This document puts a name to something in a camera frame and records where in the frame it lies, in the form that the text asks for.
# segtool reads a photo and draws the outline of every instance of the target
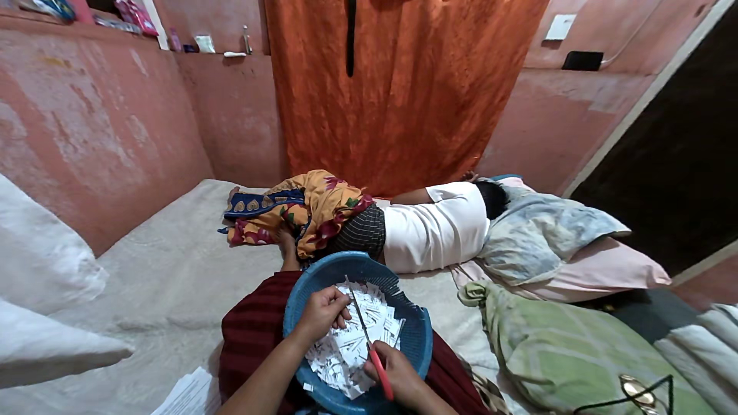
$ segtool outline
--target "pink wall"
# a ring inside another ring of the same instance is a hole
[[[0,172],[96,254],[213,177],[155,40],[0,16]]]
[[[178,54],[215,176],[270,188],[289,176],[272,58]]]
[[[662,1],[601,71],[557,68],[571,50],[598,50],[605,59],[613,57],[657,1],[551,0],[479,162],[479,173],[522,174],[539,191],[563,193],[707,14],[711,2]],[[544,41],[560,13],[577,14],[569,36]]]
[[[244,25],[256,55],[269,55],[269,36],[263,0],[157,0],[165,8],[162,24],[174,27],[182,43],[195,44],[194,35],[211,35],[216,52],[245,51]]]
[[[674,293],[700,311],[713,303],[738,303],[738,255],[675,287]]]

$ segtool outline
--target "green pillow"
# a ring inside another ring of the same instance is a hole
[[[619,376],[646,387],[674,375],[674,414],[714,414],[679,372],[641,336],[604,312],[519,297],[491,281],[459,290],[461,302],[482,308],[489,341],[500,367],[536,405],[559,414],[589,404],[624,398]],[[668,384],[654,391],[665,414]],[[632,402],[583,414],[641,415]]]

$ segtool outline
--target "orange curtain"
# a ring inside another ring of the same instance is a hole
[[[543,0],[267,0],[292,174],[325,169],[373,196],[476,166],[523,65]]]

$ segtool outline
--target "floral fabric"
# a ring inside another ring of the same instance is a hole
[[[273,244],[272,233],[286,222],[297,239],[297,255],[312,258],[341,231],[347,219],[372,203],[371,196],[325,170],[289,178],[263,195],[236,187],[230,192],[224,214],[225,219],[235,222],[228,230],[228,242]]]

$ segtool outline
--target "bed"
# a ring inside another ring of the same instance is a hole
[[[233,186],[206,179],[132,230],[99,258],[110,273],[103,294],[50,316],[124,340],[135,346],[133,356],[0,390],[0,413],[146,415],[198,366],[216,374],[221,319],[281,265],[277,246],[230,248],[216,232]],[[514,414],[532,412],[500,374],[481,314],[458,301],[449,270],[401,275],[400,286],[428,308],[433,328],[452,349],[497,383]]]

